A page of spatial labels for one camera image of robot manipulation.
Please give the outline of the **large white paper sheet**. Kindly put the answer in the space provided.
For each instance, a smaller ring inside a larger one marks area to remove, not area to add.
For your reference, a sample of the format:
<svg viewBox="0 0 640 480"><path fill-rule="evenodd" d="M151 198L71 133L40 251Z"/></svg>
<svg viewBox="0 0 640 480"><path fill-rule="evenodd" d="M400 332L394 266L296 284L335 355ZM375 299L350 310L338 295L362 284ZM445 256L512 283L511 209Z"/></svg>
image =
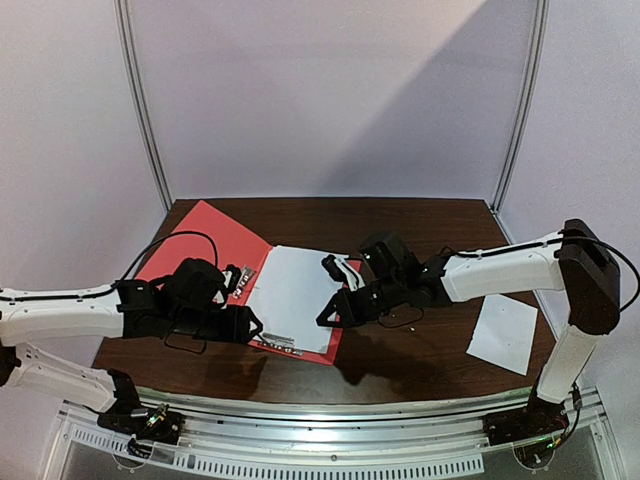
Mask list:
<svg viewBox="0 0 640 480"><path fill-rule="evenodd" d="M332 329L316 317L342 284L321 265L324 251L275 246L249 295L247 305L263 323L263 332L292 338L303 352L325 354Z"/></svg>

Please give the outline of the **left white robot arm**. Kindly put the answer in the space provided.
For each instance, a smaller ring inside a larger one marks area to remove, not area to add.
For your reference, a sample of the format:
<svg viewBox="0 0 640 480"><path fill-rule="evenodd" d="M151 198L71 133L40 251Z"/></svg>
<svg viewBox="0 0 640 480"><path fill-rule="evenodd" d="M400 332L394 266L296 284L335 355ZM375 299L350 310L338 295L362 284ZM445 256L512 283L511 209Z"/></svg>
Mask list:
<svg viewBox="0 0 640 480"><path fill-rule="evenodd" d="M204 342L247 344L263 330L250 307L228 302L230 279L196 275L177 280L124 280L85 291L1 299L1 384L26 387L110 415L128 434L148 426L131 378L94 370L37 349L37 340L98 336L168 339L177 334Z"/></svg>

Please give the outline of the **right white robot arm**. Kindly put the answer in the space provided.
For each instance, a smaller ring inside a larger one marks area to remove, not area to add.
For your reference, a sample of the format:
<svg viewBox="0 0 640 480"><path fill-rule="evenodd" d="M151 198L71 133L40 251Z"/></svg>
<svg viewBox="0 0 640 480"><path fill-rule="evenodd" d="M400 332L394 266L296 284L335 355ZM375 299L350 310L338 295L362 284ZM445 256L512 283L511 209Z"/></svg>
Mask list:
<svg viewBox="0 0 640 480"><path fill-rule="evenodd" d="M612 250L580 219L540 239L474 252L443 249L421 262L393 232L369 237L359 255L373 274L368 284L347 285L352 275L335 256L322 261L342 287L316 318L320 327L352 328L378 320L392 309L448 307L494 294L565 292L567 327L533 389L536 398L517 415L517 427L537 436L556 417L599 340L618 325L620 267Z"/></svg>

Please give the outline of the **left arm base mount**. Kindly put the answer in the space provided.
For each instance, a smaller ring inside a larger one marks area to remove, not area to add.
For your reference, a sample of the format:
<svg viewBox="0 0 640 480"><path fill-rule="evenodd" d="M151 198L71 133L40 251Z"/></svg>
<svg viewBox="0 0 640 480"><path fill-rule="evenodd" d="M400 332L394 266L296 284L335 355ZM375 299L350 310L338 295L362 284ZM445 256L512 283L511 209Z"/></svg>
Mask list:
<svg viewBox="0 0 640 480"><path fill-rule="evenodd" d="M151 457L156 443L176 445L185 416L164 403L154 408L143 406L128 374L114 369L107 373L114 382L115 402L98 414L98 426L128 435L127 453L144 460Z"/></svg>

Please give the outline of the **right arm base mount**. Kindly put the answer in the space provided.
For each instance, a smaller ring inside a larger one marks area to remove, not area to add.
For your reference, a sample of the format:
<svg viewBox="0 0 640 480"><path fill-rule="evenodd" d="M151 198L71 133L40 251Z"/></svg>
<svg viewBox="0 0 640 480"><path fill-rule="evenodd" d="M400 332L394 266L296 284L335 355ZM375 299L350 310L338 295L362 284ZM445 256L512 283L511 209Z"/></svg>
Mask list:
<svg viewBox="0 0 640 480"><path fill-rule="evenodd" d="M564 403L549 403L539 399L534 392L521 408L487 414L482 428L490 446L511 444L515 459L530 471L545 469L555 452L575 432L582 407L579 387L571 390L573 421L569 419Z"/></svg>

